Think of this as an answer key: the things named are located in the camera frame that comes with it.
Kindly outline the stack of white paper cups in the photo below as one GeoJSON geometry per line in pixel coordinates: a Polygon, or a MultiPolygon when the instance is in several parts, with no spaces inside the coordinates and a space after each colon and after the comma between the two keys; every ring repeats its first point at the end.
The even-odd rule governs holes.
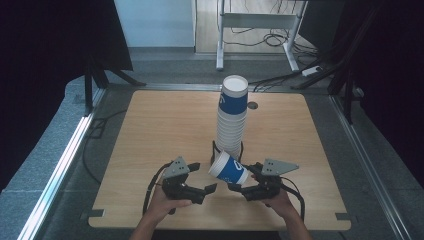
{"type": "Polygon", "coordinates": [[[248,103],[248,82],[238,75],[223,80],[217,110],[216,146],[236,159],[242,155],[248,103]]]}

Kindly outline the white metal desk frame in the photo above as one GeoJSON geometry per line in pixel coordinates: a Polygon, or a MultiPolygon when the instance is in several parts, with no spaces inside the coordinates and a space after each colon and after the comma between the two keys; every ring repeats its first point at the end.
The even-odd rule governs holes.
{"type": "Polygon", "coordinates": [[[226,13],[225,0],[217,0],[218,43],[216,50],[216,69],[224,68],[224,29],[225,28],[256,28],[256,29],[283,29],[289,30],[288,40],[283,44],[283,49],[291,70],[299,72],[292,48],[298,33],[307,1],[303,1],[295,15],[256,14],[256,13],[226,13]]]}

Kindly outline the black curtain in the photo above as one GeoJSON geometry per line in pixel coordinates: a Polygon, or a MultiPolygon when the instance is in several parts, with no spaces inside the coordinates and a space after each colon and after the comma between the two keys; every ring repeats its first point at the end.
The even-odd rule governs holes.
{"type": "Polygon", "coordinates": [[[335,32],[340,62],[331,94],[364,92],[360,105],[424,188],[424,0],[312,0],[309,33],[335,32]]]}
{"type": "Polygon", "coordinates": [[[0,191],[91,62],[132,68],[114,0],[0,0],[0,191]]]}

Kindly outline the black metal stand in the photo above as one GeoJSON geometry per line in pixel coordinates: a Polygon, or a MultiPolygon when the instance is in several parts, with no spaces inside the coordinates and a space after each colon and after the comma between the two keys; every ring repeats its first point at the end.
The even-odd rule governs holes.
{"type": "Polygon", "coordinates": [[[85,58],[85,74],[84,74],[84,91],[85,91],[85,116],[92,113],[94,109],[93,103],[93,82],[100,89],[106,89],[109,85],[109,80],[105,71],[111,71],[113,74],[133,86],[146,86],[146,83],[140,82],[123,70],[112,67],[103,59],[96,59],[92,55],[87,55],[85,58]]]}
{"type": "Polygon", "coordinates": [[[351,119],[351,106],[353,100],[353,85],[354,81],[351,77],[351,63],[354,59],[357,50],[361,42],[364,40],[364,37],[370,28],[375,16],[379,10],[377,5],[371,5],[357,20],[355,26],[350,30],[350,32],[344,37],[344,40],[337,45],[337,49],[334,50],[334,53],[341,52],[341,46],[345,45],[348,41],[348,37],[351,37],[350,43],[347,45],[344,53],[340,60],[334,64],[332,67],[318,73],[316,76],[312,77],[310,80],[305,83],[293,86],[295,90],[306,89],[313,84],[323,80],[330,75],[333,75],[334,78],[330,81],[327,92],[330,96],[337,95],[341,90],[344,90],[344,98],[342,105],[342,113],[345,119],[352,123],[351,119]]]}

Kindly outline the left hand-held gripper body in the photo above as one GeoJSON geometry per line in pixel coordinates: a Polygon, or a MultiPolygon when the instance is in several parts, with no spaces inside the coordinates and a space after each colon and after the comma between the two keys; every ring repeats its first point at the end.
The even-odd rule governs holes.
{"type": "Polygon", "coordinates": [[[171,200],[190,200],[194,204],[202,204],[205,198],[204,189],[190,187],[186,180],[191,173],[184,158],[179,156],[163,173],[162,189],[171,200]]]}

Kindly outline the white power strip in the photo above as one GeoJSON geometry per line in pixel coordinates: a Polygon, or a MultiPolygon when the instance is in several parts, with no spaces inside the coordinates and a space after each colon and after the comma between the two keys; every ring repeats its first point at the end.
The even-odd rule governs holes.
{"type": "Polygon", "coordinates": [[[314,66],[308,69],[305,69],[302,71],[302,76],[304,77],[308,77],[310,75],[314,75],[320,71],[322,71],[323,69],[320,66],[314,66]]]}

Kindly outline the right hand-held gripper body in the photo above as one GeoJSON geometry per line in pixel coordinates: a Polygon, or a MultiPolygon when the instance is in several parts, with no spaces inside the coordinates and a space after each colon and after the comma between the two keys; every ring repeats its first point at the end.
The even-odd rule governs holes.
{"type": "Polygon", "coordinates": [[[242,187],[244,189],[241,193],[247,201],[256,201],[271,199],[276,196],[281,189],[299,196],[299,193],[294,189],[286,186],[281,176],[285,173],[297,170],[297,164],[283,162],[279,160],[266,159],[263,163],[262,174],[254,175],[254,179],[258,182],[256,186],[242,187]]]}

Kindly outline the black wire cup holder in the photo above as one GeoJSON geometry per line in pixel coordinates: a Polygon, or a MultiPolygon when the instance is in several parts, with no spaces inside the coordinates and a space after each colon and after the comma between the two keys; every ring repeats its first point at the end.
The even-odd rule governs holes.
{"type": "MultiPolygon", "coordinates": [[[[240,149],[236,152],[236,154],[232,155],[233,158],[235,158],[238,162],[242,161],[244,151],[244,145],[240,144],[240,149]]],[[[210,158],[210,164],[213,164],[215,159],[218,157],[218,155],[221,153],[221,150],[217,147],[216,142],[212,141],[212,155],[210,158]]]]}

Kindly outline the person's right hand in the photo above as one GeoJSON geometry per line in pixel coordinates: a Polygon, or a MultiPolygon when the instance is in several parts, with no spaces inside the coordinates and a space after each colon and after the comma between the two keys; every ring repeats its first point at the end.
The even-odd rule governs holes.
{"type": "Polygon", "coordinates": [[[291,203],[287,192],[283,189],[273,198],[262,200],[262,203],[272,208],[284,220],[292,219],[297,215],[297,211],[291,203]]]}

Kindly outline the blue white paper cup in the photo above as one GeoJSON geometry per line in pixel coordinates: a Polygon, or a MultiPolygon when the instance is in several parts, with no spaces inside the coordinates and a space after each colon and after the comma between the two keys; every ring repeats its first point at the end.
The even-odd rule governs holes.
{"type": "Polygon", "coordinates": [[[222,151],[213,161],[209,174],[226,183],[243,185],[248,170],[227,152],[222,151]]]}

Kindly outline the person's left hand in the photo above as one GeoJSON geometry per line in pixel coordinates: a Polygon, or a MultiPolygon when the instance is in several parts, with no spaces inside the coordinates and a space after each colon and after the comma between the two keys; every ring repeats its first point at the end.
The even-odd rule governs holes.
{"type": "Polygon", "coordinates": [[[172,209],[190,206],[190,200],[170,200],[162,190],[160,185],[155,187],[150,205],[144,217],[151,220],[154,224],[160,223],[172,209]]]}

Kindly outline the aluminium floor rail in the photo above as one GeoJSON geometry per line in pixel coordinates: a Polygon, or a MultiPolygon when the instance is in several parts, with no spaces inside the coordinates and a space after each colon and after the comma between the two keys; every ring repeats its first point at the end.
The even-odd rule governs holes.
{"type": "Polygon", "coordinates": [[[394,204],[394,201],[390,196],[389,191],[387,190],[385,184],[378,175],[360,137],[358,136],[354,126],[345,117],[342,109],[342,104],[334,96],[330,96],[329,100],[339,118],[339,121],[341,122],[341,125],[352,145],[353,150],[355,151],[357,159],[368,179],[368,182],[371,185],[371,188],[382,208],[382,211],[392,231],[394,232],[396,239],[412,240],[409,230],[406,227],[406,224],[398,208],[394,204]]]}
{"type": "Polygon", "coordinates": [[[7,193],[29,197],[20,205],[25,224],[13,240],[34,240],[52,206],[60,186],[83,142],[105,91],[97,89],[91,97],[93,109],[61,107],[40,142],[19,169],[16,186],[7,193]]]}

